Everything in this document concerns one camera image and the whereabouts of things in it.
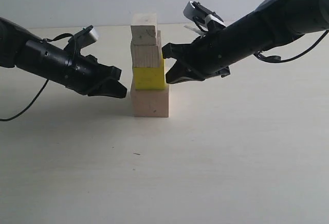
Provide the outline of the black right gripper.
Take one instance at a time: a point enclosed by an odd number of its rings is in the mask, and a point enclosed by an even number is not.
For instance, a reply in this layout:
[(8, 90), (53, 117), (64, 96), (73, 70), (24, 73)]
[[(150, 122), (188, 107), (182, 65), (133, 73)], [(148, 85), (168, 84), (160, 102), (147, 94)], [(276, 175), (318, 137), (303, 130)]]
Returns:
[(279, 23), (279, 12), (251, 12), (190, 44), (166, 44), (163, 56), (176, 60), (166, 73), (166, 83), (202, 82), (250, 55), (271, 48)]

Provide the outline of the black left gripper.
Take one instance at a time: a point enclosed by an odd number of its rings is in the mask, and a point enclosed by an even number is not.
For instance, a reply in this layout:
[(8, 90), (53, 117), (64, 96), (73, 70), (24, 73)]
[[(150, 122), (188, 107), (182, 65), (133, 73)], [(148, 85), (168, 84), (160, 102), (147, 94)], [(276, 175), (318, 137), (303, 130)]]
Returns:
[(84, 96), (123, 99), (127, 94), (127, 88), (119, 82), (119, 68), (99, 64), (91, 55), (74, 56), (47, 42), (28, 40), (15, 65)]

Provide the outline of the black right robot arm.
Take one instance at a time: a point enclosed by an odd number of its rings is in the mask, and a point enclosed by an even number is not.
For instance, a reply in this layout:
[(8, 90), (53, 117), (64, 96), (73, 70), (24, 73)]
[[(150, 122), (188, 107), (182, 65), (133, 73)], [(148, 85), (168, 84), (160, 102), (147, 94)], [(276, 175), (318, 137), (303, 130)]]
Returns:
[(162, 56), (175, 59), (166, 73), (168, 84), (226, 77), (232, 64), (250, 55), (280, 63), (281, 57), (267, 57), (264, 52), (309, 33), (328, 34), (328, 0), (264, 0), (231, 25), (199, 2), (188, 2), (184, 15), (200, 34), (191, 43), (163, 46)]

